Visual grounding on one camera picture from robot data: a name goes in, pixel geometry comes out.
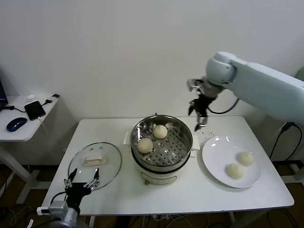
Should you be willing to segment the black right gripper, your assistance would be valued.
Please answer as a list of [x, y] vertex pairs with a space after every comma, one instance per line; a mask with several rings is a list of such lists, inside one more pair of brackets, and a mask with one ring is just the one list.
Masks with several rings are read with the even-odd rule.
[[200, 94], [197, 99], [190, 101], [190, 106], [188, 109], [188, 116], [192, 114], [193, 111], [197, 113], [197, 124], [194, 131], [198, 131], [205, 127], [208, 122], [207, 108], [213, 102], [213, 98], [207, 97], [204, 94]]

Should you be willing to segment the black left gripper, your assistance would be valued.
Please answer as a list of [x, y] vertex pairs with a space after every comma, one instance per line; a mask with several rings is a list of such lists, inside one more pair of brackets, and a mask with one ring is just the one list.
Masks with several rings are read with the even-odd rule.
[[99, 168], [95, 170], [94, 177], [88, 181], [72, 183], [77, 173], [77, 168], [73, 170], [67, 179], [64, 179], [65, 192], [67, 194], [67, 205], [69, 207], [79, 207], [83, 197], [90, 195], [99, 185]]

